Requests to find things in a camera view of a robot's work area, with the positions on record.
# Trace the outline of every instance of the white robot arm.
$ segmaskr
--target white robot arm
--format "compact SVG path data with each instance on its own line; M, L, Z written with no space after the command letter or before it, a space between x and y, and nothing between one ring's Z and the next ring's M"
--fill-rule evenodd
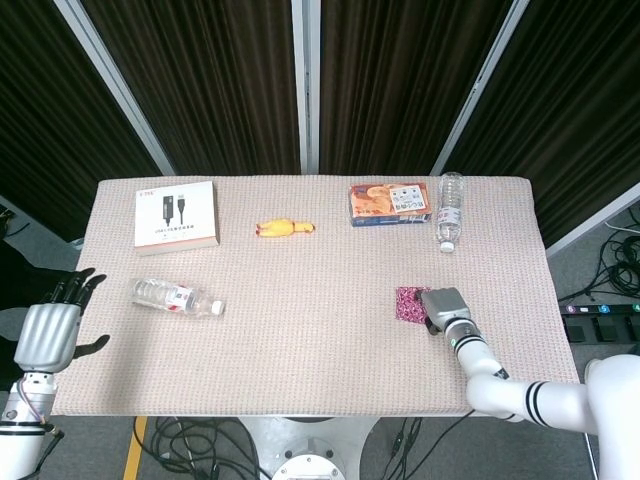
M507 421L599 435L600 479L640 472L640 357L618 355L594 365L586 385L521 382L496 360L455 288L421 292L427 328L443 332L469 378L467 401Z
M109 340L105 335L93 345L76 347L84 309L93 290L106 278L96 275L86 281L93 272L87 269L70 274L27 312L14 356L25 373L13 384L0 418L0 480L37 477L44 458L64 436L48 423L57 392L53 374ZM54 440L38 462L46 433Z

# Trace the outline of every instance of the usb cable box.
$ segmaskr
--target usb cable box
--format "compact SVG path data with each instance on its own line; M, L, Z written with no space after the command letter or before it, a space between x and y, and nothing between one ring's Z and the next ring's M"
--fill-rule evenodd
M135 222L139 255L218 245L213 182L137 191Z

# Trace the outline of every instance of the box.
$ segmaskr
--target box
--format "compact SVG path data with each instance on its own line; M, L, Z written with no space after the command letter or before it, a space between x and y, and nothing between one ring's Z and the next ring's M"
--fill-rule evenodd
M424 182L353 185L349 207L354 227L425 223L431 217Z
M136 192L135 249L139 255L218 245L213 182Z

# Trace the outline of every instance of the plastic water bottle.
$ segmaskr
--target plastic water bottle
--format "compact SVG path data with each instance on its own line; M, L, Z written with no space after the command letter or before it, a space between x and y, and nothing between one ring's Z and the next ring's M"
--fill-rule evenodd
M451 253L460 238L464 177L459 173L445 173L438 189L438 232L440 251Z
M131 300L147 307L186 315L221 315L224 303L203 290L157 280L136 278L131 281Z

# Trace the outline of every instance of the gray floor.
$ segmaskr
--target gray floor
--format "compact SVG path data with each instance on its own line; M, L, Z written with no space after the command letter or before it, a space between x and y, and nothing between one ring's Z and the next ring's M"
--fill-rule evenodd
M2 198L0 203L10 206ZM27 220L30 219L19 215L13 222L14 228ZM37 266L73 269L79 252L36 222L31 222L28 229L8 242ZM611 222L616 225L630 223L626 213ZM599 247L609 232L606 227L599 227L550 259L559 296L582 288L591 279ZM606 303L629 303L628 299L612 295L598 294L596 299ZM589 302L586 297L577 300ZM25 312L24 309L0 312L0 334L17 338ZM623 353L629 348L577 346L573 347L573 353L578 371L582 372L589 359ZM4 405L5 399L6 395L0 395L0 405ZM122 478L131 434L130 418L57 417L53 422L67 435L48 459L40 478ZM446 418L426 419L423 433L413 450L415 458L409 464L415 464L452 422ZM362 456L361 478L380 477L400 423L400 419L383 419L375 426ZM591 468L581 435L482 418L469 419L453 430L414 478L570 480L590 477ZM169 479L177 476L164 472L143 456L138 478ZM233 478L233 474L221 478Z

